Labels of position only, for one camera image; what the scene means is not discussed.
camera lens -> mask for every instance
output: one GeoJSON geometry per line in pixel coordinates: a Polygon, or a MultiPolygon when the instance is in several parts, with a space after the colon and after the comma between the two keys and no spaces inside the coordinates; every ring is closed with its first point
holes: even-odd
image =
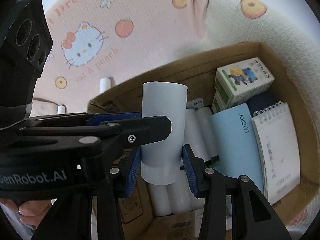
{"type": "Polygon", "coordinates": [[[16,35],[16,42],[19,46],[23,45],[29,37],[31,31],[31,21],[25,20],[21,25],[16,35]]]}
{"type": "Polygon", "coordinates": [[[45,50],[42,51],[39,57],[39,66],[41,66],[44,63],[46,56],[47,56],[47,52],[45,50]]]}
{"type": "Polygon", "coordinates": [[[29,60],[34,60],[36,57],[36,54],[38,53],[40,48],[40,38],[39,35],[36,35],[33,37],[30,46],[28,48],[28,59],[29,60]]]}

human hand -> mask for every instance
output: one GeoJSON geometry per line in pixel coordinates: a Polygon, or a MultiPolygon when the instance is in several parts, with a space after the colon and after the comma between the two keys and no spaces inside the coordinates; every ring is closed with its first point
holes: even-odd
{"type": "Polygon", "coordinates": [[[48,210],[51,200],[31,200],[23,203],[19,208],[11,199],[0,199],[0,203],[10,208],[13,212],[20,212],[20,220],[27,225],[39,226],[48,210]]]}

spiral notebook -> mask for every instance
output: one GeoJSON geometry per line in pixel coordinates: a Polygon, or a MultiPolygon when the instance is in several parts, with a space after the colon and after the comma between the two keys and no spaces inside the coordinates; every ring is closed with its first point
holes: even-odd
{"type": "Polygon", "coordinates": [[[300,184],[297,135],[288,104],[278,102],[254,113],[264,179],[264,195],[274,204],[300,184]]]}

silver screw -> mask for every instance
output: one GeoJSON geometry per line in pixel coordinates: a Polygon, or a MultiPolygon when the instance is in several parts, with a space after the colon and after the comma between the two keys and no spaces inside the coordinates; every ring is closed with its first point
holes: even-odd
{"type": "Polygon", "coordinates": [[[214,174],[214,169],[213,168],[206,168],[205,170],[206,174],[214,174]]]}
{"type": "Polygon", "coordinates": [[[112,168],[110,169],[110,173],[111,174],[117,174],[119,172],[119,169],[118,168],[112,168]]]}
{"type": "Polygon", "coordinates": [[[249,177],[246,176],[246,175],[242,175],[242,176],[240,177],[240,179],[241,179],[241,181],[243,181],[243,182],[248,182],[248,181],[249,181],[249,177]]]}
{"type": "Polygon", "coordinates": [[[95,136],[86,136],[79,139],[79,143],[81,144],[92,144],[99,140],[98,137],[95,136]]]}
{"type": "Polygon", "coordinates": [[[117,126],[119,125],[117,122],[110,122],[110,123],[107,123],[108,126],[117,126]]]}
{"type": "Polygon", "coordinates": [[[136,136],[134,134],[130,134],[128,136],[128,142],[129,143],[134,143],[136,141],[136,136]]]}

white label sticker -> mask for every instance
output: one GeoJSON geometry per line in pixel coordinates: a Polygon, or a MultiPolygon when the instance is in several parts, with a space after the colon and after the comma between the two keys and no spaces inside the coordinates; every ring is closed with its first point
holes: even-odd
{"type": "Polygon", "coordinates": [[[195,210],[195,237],[199,237],[203,217],[203,208],[195,210]]]}
{"type": "Polygon", "coordinates": [[[194,110],[199,110],[200,108],[204,107],[203,99],[197,98],[195,100],[192,100],[190,102],[187,102],[187,108],[193,108],[194,110]]]}

